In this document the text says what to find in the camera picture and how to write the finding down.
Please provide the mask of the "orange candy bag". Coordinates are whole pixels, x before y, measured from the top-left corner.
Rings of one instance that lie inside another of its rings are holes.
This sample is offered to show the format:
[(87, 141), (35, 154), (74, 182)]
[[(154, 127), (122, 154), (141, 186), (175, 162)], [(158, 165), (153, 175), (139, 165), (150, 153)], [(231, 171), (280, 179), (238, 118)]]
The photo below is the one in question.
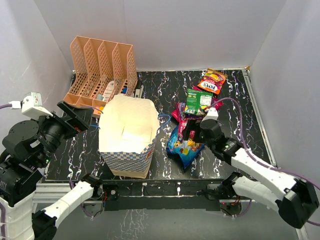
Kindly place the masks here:
[(208, 68), (197, 87), (212, 94), (219, 95), (227, 78), (228, 76), (226, 74)]

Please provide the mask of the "rainbow candy bag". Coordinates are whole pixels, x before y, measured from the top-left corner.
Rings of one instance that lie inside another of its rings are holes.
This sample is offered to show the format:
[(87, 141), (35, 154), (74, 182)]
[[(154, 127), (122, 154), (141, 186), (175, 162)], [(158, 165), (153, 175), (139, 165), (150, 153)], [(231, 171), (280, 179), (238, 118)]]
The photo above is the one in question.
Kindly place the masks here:
[(206, 91), (188, 89), (184, 113), (188, 115), (202, 116), (204, 109), (212, 104), (213, 94)]

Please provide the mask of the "small pink snack packet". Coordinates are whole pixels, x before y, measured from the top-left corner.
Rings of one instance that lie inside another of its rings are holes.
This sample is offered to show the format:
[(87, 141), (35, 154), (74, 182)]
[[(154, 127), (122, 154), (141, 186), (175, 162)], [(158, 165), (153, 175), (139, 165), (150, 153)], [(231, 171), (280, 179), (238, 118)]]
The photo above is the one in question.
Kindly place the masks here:
[(194, 138), (195, 138), (195, 130), (191, 130), (190, 133), (189, 133), (189, 137), (188, 137), (188, 141), (190, 142), (193, 142), (194, 141)]

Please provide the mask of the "blue checkered paper bag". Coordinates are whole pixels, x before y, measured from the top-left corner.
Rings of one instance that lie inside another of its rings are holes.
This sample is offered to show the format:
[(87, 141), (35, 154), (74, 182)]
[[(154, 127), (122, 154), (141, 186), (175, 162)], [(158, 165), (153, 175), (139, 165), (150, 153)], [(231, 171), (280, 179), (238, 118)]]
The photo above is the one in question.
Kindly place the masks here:
[(150, 99), (118, 94), (106, 104), (98, 122), (98, 150), (113, 175), (147, 177), (161, 127), (158, 116)]

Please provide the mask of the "blue snack packet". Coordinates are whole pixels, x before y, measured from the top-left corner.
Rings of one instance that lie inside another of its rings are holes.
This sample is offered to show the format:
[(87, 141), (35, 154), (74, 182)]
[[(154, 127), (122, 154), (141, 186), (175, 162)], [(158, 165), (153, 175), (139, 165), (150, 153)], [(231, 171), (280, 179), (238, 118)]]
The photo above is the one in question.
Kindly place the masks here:
[(178, 156), (183, 168), (186, 169), (205, 148), (203, 143), (194, 142), (192, 139), (184, 140), (179, 135), (180, 123), (172, 131), (167, 142), (166, 151), (169, 155)]

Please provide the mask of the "pink chips bag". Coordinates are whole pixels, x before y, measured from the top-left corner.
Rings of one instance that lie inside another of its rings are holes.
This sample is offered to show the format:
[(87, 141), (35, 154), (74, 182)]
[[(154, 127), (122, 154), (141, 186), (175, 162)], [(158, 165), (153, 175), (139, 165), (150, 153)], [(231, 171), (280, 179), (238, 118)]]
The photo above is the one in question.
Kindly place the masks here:
[[(197, 86), (193, 86), (192, 89), (194, 91), (203, 92), (202, 89), (200, 89)], [(211, 99), (211, 103), (217, 102), (218, 99), (213, 96)], [(222, 102), (215, 105), (215, 109), (219, 110), (220, 107), (222, 107), (224, 104)], [(185, 128), (187, 126), (188, 120), (202, 120), (205, 115), (193, 115), (193, 114), (186, 114), (184, 113), (186, 107), (185, 102), (179, 102), (176, 104), (176, 109), (171, 113), (171, 115), (179, 122), (179, 126), (181, 128)]]

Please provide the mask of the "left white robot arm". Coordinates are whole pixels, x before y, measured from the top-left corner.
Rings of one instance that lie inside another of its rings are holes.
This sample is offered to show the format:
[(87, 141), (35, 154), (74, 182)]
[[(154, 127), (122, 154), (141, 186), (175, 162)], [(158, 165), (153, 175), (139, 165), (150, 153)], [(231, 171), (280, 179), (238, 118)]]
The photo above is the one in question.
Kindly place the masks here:
[(3, 240), (51, 240), (62, 221), (87, 199), (103, 195), (102, 181), (85, 175), (52, 205), (33, 212), (37, 183), (64, 140), (85, 132), (92, 123), (92, 108), (58, 103), (64, 111), (43, 111), (13, 125), (2, 140), (0, 156), (0, 237)]

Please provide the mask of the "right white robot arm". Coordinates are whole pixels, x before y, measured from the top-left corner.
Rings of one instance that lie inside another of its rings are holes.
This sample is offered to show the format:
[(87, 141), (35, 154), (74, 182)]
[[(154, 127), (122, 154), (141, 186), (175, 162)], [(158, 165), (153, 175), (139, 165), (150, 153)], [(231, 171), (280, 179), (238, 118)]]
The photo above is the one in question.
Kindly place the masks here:
[(205, 144), (220, 161), (253, 177), (250, 180), (233, 172), (214, 189), (216, 196), (255, 200), (278, 212), (288, 225), (296, 229), (309, 222), (319, 208), (317, 186), (311, 180), (265, 163), (244, 143), (226, 137), (215, 119), (189, 120), (182, 131), (183, 137), (188, 139), (191, 132), (194, 132), (193, 140)]

